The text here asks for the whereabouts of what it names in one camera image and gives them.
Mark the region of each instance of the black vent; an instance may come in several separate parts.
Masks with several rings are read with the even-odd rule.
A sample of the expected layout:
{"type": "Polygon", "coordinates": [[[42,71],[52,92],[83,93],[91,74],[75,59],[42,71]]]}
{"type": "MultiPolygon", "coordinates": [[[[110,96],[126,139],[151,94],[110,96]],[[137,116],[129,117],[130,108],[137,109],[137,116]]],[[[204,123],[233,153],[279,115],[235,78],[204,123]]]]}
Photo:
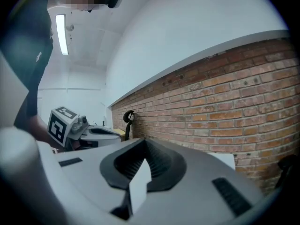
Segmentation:
{"type": "Polygon", "coordinates": [[[226,178],[214,179],[212,183],[236,217],[251,208],[250,203],[226,178]]]}
{"type": "Polygon", "coordinates": [[[114,161],[114,166],[120,173],[132,180],[144,159],[149,164],[152,178],[162,175],[171,166],[170,156],[145,140],[118,156],[114,161]]]}
{"type": "Polygon", "coordinates": [[[140,139],[106,156],[100,164],[100,171],[111,187],[126,190],[144,159],[150,166],[152,177],[147,185],[148,192],[171,189],[187,169],[186,161],[179,153],[154,140],[140,139]]]}

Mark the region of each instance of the ceiling light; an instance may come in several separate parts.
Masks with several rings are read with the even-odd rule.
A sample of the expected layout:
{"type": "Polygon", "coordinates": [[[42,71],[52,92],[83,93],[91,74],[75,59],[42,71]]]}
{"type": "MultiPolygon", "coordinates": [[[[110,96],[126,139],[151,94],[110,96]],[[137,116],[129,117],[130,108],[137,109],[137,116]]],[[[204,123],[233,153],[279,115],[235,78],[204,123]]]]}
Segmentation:
{"type": "Polygon", "coordinates": [[[60,42],[60,49],[62,55],[68,55],[67,37],[66,37],[66,15],[56,15],[56,28],[58,34],[58,40],[60,42]]]}

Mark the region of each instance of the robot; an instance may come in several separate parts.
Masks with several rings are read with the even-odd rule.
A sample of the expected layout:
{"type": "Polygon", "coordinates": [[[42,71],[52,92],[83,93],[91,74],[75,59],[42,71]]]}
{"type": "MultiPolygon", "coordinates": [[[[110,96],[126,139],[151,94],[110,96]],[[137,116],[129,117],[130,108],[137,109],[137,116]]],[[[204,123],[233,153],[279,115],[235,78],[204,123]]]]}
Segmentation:
{"type": "MultiPolygon", "coordinates": [[[[13,84],[3,93],[4,108],[11,110],[13,84]]],[[[90,144],[97,142],[93,149],[53,154],[47,143],[13,127],[9,115],[1,120],[1,177],[43,224],[246,225],[282,189],[263,198],[252,181],[216,157],[166,141],[118,138],[101,145],[90,138],[90,144]]],[[[49,133],[65,147],[68,139],[83,141],[93,128],[99,129],[65,107],[53,109],[49,118],[49,133]]],[[[288,162],[280,165],[284,173],[288,162]]]]}
{"type": "Polygon", "coordinates": [[[48,122],[48,134],[65,151],[74,150],[72,140],[78,140],[79,149],[96,148],[121,141],[118,133],[103,126],[90,125],[86,116],[60,106],[51,110],[48,122]]]}

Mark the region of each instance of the red brick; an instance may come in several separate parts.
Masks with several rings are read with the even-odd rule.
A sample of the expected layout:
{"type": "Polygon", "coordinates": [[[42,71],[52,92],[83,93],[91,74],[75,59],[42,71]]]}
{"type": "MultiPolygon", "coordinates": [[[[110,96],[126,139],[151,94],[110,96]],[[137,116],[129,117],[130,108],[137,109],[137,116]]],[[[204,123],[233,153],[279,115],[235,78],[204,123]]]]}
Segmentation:
{"type": "Polygon", "coordinates": [[[198,74],[198,69],[193,69],[185,72],[184,77],[192,77],[198,74]]]}
{"type": "Polygon", "coordinates": [[[285,51],[285,58],[290,59],[290,58],[296,58],[297,57],[297,53],[293,50],[293,51],[285,51]]]}
{"type": "Polygon", "coordinates": [[[184,122],[174,122],[173,128],[185,128],[186,124],[184,122]]]}
{"type": "Polygon", "coordinates": [[[195,91],[195,90],[199,90],[200,88],[202,88],[202,82],[196,82],[194,84],[191,84],[188,86],[188,91],[195,91]]]}
{"type": "Polygon", "coordinates": [[[241,94],[242,94],[242,97],[249,97],[249,96],[257,95],[258,91],[257,91],[256,87],[244,88],[244,89],[241,89],[241,94]]]}
{"type": "Polygon", "coordinates": [[[230,90],[229,84],[219,85],[214,88],[214,93],[227,92],[230,90]]]}
{"type": "Polygon", "coordinates": [[[259,155],[258,151],[251,151],[251,152],[235,153],[234,157],[235,159],[245,159],[245,158],[257,158],[258,155],[259,155]]]}
{"type": "Polygon", "coordinates": [[[182,115],[183,114],[183,109],[175,109],[175,110],[171,110],[172,115],[182,115]]]}
{"type": "Polygon", "coordinates": [[[274,147],[280,146],[280,144],[281,144],[280,140],[275,140],[275,141],[271,141],[271,142],[262,142],[262,143],[258,143],[256,145],[256,149],[261,150],[261,149],[267,149],[267,148],[274,148],[274,147]]]}
{"type": "Polygon", "coordinates": [[[194,108],[185,108],[185,114],[196,114],[196,113],[210,113],[215,111],[214,106],[202,106],[202,107],[194,107],[194,108]]]}
{"type": "Polygon", "coordinates": [[[212,88],[202,89],[191,93],[183,94],[183,99],[186,100],[186,99],[200,98],[211,94],[214,94],[212,88]]]}
{"type": "Polygon", "coordinates": [[[247,144],[247,143],[256,143],[260,142],[263,138],[255,135],[255,136],[249,136],[249,137],[241,137],[241,138],[235,138],[234,143],[235,144],[247,144]]]}
{"type": "Polygon", "coordinates": [[[262,84],[256,87],[259,94],[272,92],[271,87],[268,84],[262,84]]]}
{"type": "Polygon", "coordinates": [[[251,165],[260,165],[265,163],[271,163],[274,162],[274,157],[262,157],[262,158],[255,158],[251,160],[251,165]]]}
{"type": "Polygon", "coordinates": [[[283,99],[283,98],[294,96],[295,94],[296,94],[295,88],[288,88],[285,90],[278,91],[278,98],[283,99]]]}
{"type": "Polygon", "coordinates": [[[246,152],[246,151],[254,151],[254,150],[255,150],[255,144],[246,144],[246,145],[242,145],[241,150],[242,150],[243,152],[246,152]]]}
{"type": "Polygon", "coordinates": [[[265,73],[260,75],[261,81],[263,83],[271,82],[273,81],[272,73],[265,73]]]}
{"type": "Polygon", "coordinates": [[[257,48],[251,51],[246,51],[244,52],[245,58],[252,58],[252,57],[257,57],[259,55],[267,54],[268,51],[264,47],[257,48]]]}
{"type": "Polygon", "coordinates": [[[280,111],[278,113],[278,118],[279,119],[287,118],[287,117],[290,117],[290,116],[295,115],[295,114],[296,114],[296,112],[295,112],[294,108],[289,108],[289,109],[285,109],[283,111],[280,111]]]}
{"type": "Polygon", "coordinates": [[[200,150],[200,151],[209,151],[209,145],[206,144],[194,144],[194,149],[200,150]]]}
{"type": "Polygon", "coordinates": [[[284,108],[283,103],[281,101],[278,101],[278,102],[274,102],[274,103],[260,105],[258,107],[258,110],[260,113],[269,113],[269,112],[276,111],[276,110],[283,109],[283,108],[284,108]]]}
{"type": "Polygon", "coordinates": [[[186,92],[188,92],[188,89],[186,87],[178,88],[178,89],[175,89],[175,90],[172,90],[172,91],[169,91],[169,92],[165,92],[164,97],[165,98],[172,97],[172,96],[176,96],[176,95],[186,93],[186,92]]]}
{"type": "Polygon", "coordinates": [[[264,56],[255,57],[252,60],[255,65],[261,65],[267,62],[264,56]]]}
{"type": "Polygon", "coordinates": [[[208,72],[209,78],[225,74],[224,68],[219,67],[208,72]]]}
{"type": "Polygon", "coordinates": [[[278,90],[278,89],[282,89],[282,88],[291,87],[291,86],[294,86],[299,83],[300,83],[299,76],[282,79],[280,81],[275,81],[272,84],[272,90],[278,90]]]}
{"type": "Polygon", "coordinates": [[[235,76],[237,79],[242,79],[245,77],[250,77],[251,73],[250,73],[249,69],[244,69],[244,70],[235,72],[235,76]]]}
{"type": "Polygon", "coordinates": [[[155,106],[154,108],[155,108],[155,110],[157,110],[157,111],[159,111],[159,110],[166,110],[166,109],[167,109],[166,105],[157,105],[157,106],[155,106]]]}
{"type": "Polygon", "coordinates": [[[257,97],[244,98],[237,101],[234,101],[235,108],[254,106],[264,103],[263,96],[259,95],[257,97]]]}
{"type": "Polygon", "coordinates": [[[274,72],[272,74],[273,80],[279,80],[279,79],[283,79],[283,78],[287,78],[287,77],[291,77],[291,76],[295,76],[298,74],[298,70],[296,67],[292,67],[289,69],[285,69],[285,70],[281,70],[278,72],[274,72]]]}
{"type": "Polygon", "coordinates": [[[218,113],[211,113],[210,120],[225,120],[225,119],[234,119],[234,118],[241,118],[242,111],[232,111],[232,112],[218,112],[218,113]]]}
{"type": "Polygon", "coordinates": [[[236,98],[240,98],[239,91],[229,91],[229,92],[226,92],[226,93],[217,94],[217,95],[207,97],[207,103],[208,104],[218,103],[218,102],[223,102],[223,101],[232,100],[232,99],[236,99],[236,98]]]}
{"type": "Polygon", "coordinates": [[[171,122],[156,122],[154,123],[156,127],[165,127],[165,128],[172,128],[173,124],[171,122]]]}
{"type": "Polygon", "coordinates": [[[189,84],[193,84],[195,82],[198,82],[198,81],[203,81],[207,79],[207,75],[206,73],[200,73],[196,76],[193,76],[193,77],[188,77],[188,78],[185,78],[183,80],[180,80],[179,81],[179,86],[186,86],[186,85],[189,85],[189,84]]]}
{"type": "Polygon", "coordinates": [[[230,83],[230,87],[232,89],[239,89],[239,88],[249,87],[258,84],[260,84],[260,80],[259,77],[256,76],[256,77],[249,77],[249,78],[234,81],[230,83]]]}
{"type": "Polygon", "coordinates": [[[253,118],[236,120],[235,125],[237,127],[247,127],[247,126],[262,124],[265,122],[266,122],[265,116],[257,116],[257,117],[253,117],[253,118]]]}
{"type": "Polygon", "coordinates": [[[284,107],[290,107],[300,103],[300,97],[295,96],[284,101],[284,107]]]}
{"type": "Polygon", "coordinates": [[[259,153],[260,157],[268,157],[268,156],[271,156],[271,155],[272,155],[272,150],[261,151],[259,153]]]}
{"type": "Polygon", "coordinates": [[[205,121],[207,120],[207,115],[204,114],[204,115],[195,115],[193,116],[192,118],[193,121],[205,121]]]}
{"type": "Polygon", "coordinates": [[[221,83],[227,83],[230,81],[235,80],[235,77],[233,74],[226,74],[226,75],[222,75],[219,77],[214,77],[208,80],[205,80],[202,82],[203,87],[210,87],[210,86],[214,86],[214,85],[218,85],[221,83]]]}
{"type": "Polygon", "coordinates": [[[191,106],[199,106],[199,105],[204,105],[206,103],[205,98],[200,98],[196,100],[191,100],[191,106]]]}
{"type": "Polygon", "coordinates": [[[277,130],[277,129],[280,129],[283,127],[284,127],[284,123],[282,121],[276,122],[276,123],[260,125],[259,132],[260,133],[270,132],[270,131],[274,131],[274,130],[277,130]]]}
{"type": "Polygon", "coordinates": [[[283,52],[278,52],[275,54],[266,55],[266,60],[268,62],[278,61],[285,59],[285,54],[283,52]]]}
{"type": "Polygon", "coordinates": [[[163,98],[163,99],[153,101],[152,105],[156,106],[156,105],[166,104],[166,103],[169,103],[169,102],[170,102],[169,98],[163,98]]]}
{"type": "Polygon", "coordinates": [[[179,101],[182,101],[182,95],[177,95],[177,96],[174,96],[174,97],[170,97],[170,102],[171,103],[175,103],[175,102],[179,102],[179,101]]]}
{"type": "Polygon", "coordinates": [[[244,60],[244,59],[245,59],[244,55],[241,52],[234,53],[234,54],[228,56],[228,60],[230,62],[238,62],[238,61],[241,61],[241,60],[244,60]]]}
{"type": "Polygon", "coordinates": [[[238,152],[240,151],[240,146],[228,145],[228,146],[210,146],[210,150],[213,152],[238,152]]]}
{"type": "Polygon", "coordinates": [[[243,130],[241,128],[236,129],[227,129],[227,130],[211,130],[210,135],[211,136],[217,136],[217,137],[227,137],[227,136],[241,136],[243,134],[243,130]]]}
{"type": "Polygon", "coordinates": [[[272,121],[275,121],[275,120],[278,120],[278,115],[279,113],[272,113],[272,114],[267,114],[266,115],[266,121],[267,122],[272,122],[272,121]]]}
{"type": "Polygon", "coordinates": [[[155,100],[159,100],[159,99],[163,99],[163,98],[164,98],[163,94],[158,94],[155,96],[155,100]]]}
{"type": "Polygon", "coordinates": [[[193,135],[194,132],[193,132],[193,130],[190,130],[190,129],[175,129],[175,128],[170,129],[169,128],[168,133],[191,136],[191,135],[193,135]]]}
{"type": "Polygon", "coordinates": [[[210,137],[188,136],[186,140],[187,140],[187,142],[190,142],[190,143],[202,143],[202,144],[215,144],[216,143],[216,139],[210,138],[210,137]]]}
{"type": "Polygon", "coordinates": [[[233,108],[233,103],[232,102],[221,103],[221,104],[217,105],[218,111],[230,110],[232,108],[233,108]]]}
{"type": "Polygon", "coordinates": [[[237,160],[237,166],[250,165],[251,159],[240,159],[237,160]]]}
{"type": "Polygon", "coordinates": [[[286,60],[283,60],[283,63],[286,68],[290,68],[290,67],[298,66],[299,59],[298,58],[286,59],[286,60]]]}
{"type": "Polygon", "coordinates": [[[145,107],[144,108],[144,112],[152,112],[152,111],[155,111],[156,110],[156,107],[145,107]]]}
{"type": "Polygon", "coordinates": [[[233,144],[233,139],[232,138],[219,138],[218,144],[233,144]]]}
{"type": "Polygon", "coordinates": [[[283,63],[283,61],[273,62],[273,64],[277,70],[285,68],[285,64],[283,63]]]}
{"type": "Polygon", "coordinates": [[[216,128],[216,122],[189,122],[187,123],[188,128],[216,128]]]}
{"type": "Polygon", "coordinates": [[[297,132],[296,126],[277,131],[277,138],[285,137],[289,134],[297,132]]]}
{"type": "Polygon", "coordinates": [[[169,121],[175,121],[175,122],[184,122],[186,120],[189,120],[190,116],[172,116],[170,117],[169,121]]]}
{"type": "Polygon", "coordinates": [[[209,135],[209,130],[208,129],[196,129],[195,130],[195,136],[208,136],[209,135]]]}
{"type": "Polygon", "coordinates": [[[243,111],[245,117],[255,116],[258,114],[257,107],[244,108],[243,111]]]}
{"type": "Polygon", "coordinates": [[[254,66],[254,63],[251,59],[249,59],[249,60],[244,60],[244,61],[227,65],[224,67],[224,69],[226,73],[231,73],[245,68],[250,68],[252,66],[254,66]]]}
{"type": "Polygon", "coordinates": [[[202,73],[211,69],[219,68],[226,65],[227,63],[228,63],[227,58],[218,59],[216,61],[209,61],[204,66],[199,67],[199,72],[202,73]]]}
{"type": "Polygon", "coordinates": [[[167,109],[174,109],[174,108],[180,108],[180,107],[188,107],[189,106],[189,102],[179,102],[179,103],[171,103],[171,104],[167,104],[166,108],[167,109]]]}
{"type": "Polygon", "coordinates": [[[254,135],[258,133],[258,127],[246,127],[244,128],[244,135],[254,135]]]}
{"type": "Polygon", "coordinates": [[[266,63],[263,65],[255,66],[250,68],[250,72],[252,75],[257,75],[261,73],[267,73],[276,70],[273,63],[266,63]]]}
{"type": "Polygon", "coordinates": [[[234,127],[234,121],[220,121],[219,122],[219,128],[233,128],[234,127]]]}

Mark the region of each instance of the white wall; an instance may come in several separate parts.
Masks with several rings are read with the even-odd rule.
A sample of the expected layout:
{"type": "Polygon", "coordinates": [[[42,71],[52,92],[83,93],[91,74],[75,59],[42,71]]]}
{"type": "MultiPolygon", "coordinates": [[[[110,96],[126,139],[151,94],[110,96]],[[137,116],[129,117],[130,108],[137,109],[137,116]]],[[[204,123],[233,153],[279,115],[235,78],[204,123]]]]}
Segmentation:
{"type": "Polygon", "coordinates": [[[191,62],[287,36],[268,0],[150,0],[132,20],[107,68],[111,105],[191,62]]]}
{"type": "Polygon", "coordinates": [[[38,88],[39,115],[47,124],[50,111],[63,105],[102,125],[104,91],[105,70],[50,61],[38,88]]]}

